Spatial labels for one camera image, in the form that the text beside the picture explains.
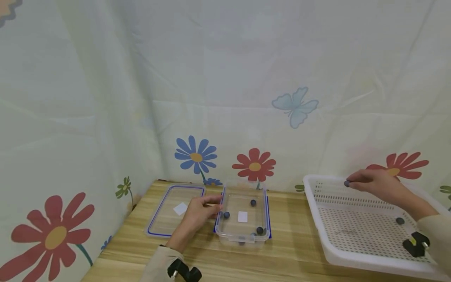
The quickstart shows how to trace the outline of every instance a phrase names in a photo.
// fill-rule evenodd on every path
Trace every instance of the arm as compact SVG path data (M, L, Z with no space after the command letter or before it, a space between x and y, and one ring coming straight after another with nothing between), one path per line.
M429 238L428 253L451 277L451 218L440 215L427 201L407 189L384 170L359 170L350 175L349 187L369 192L405 210L421 233Z
M183 251L209 218L215 218L222 209L221 195L193 198L183 216L182 222L172 233L166 246L160 246L147 263L140 282L171 282L167 273L168 267L177 259L184 262Z

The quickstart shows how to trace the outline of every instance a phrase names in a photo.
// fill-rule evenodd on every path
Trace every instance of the black clip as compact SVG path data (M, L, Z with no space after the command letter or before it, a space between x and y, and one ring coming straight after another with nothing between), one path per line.
M200 273L199 269L193 267L190 271L188 266L180 259L176 259L168 267L169 277L175 277L178 273L183 277L183 279L185 279L186 282L198 282L202 278L202 273Z
M429 248L431 242L425 235L414 232L412 238L402 242L404 248L414 257L424 257L426 250Z

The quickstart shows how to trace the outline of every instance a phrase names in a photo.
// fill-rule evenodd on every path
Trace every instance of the green stem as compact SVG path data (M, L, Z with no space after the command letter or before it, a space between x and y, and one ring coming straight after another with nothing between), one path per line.
M132 194L132 190L129 189L129 192L130 192L130 197L132 197L132 207L134 207L135 205L133 204L133 194Z
M85 257L87 258L89 264L92 266L92 259L91 257L88 255L86 249L83 247L82 244L76 244L77 248L80 249L80 251L83 253L83 255L85 255Z
M203 181L205 181L205 175L203 175L202 169L200 170L200 174L202 174Z

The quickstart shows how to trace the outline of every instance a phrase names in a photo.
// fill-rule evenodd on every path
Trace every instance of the light blue butterfly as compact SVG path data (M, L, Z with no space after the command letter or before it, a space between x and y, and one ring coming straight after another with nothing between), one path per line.
M307 114L315 110L319 104L318 100L311 100L307 103L302 103L302 99L307 91L308 87L300 87L293 93L293 96L285 93L271 102L272 106L276 109L288 111L285 112L285 114L288 114L288 117L290 118L290 126L294 129L298 128L299 124L303 123L304 120L307 119Z

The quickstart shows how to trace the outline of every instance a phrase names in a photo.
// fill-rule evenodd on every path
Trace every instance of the white fabric backdrop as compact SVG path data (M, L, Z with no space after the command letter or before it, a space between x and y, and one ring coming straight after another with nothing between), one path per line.
M0 280L79 281L157 177L295 192L383 166L450 207L450 10L0 0Z

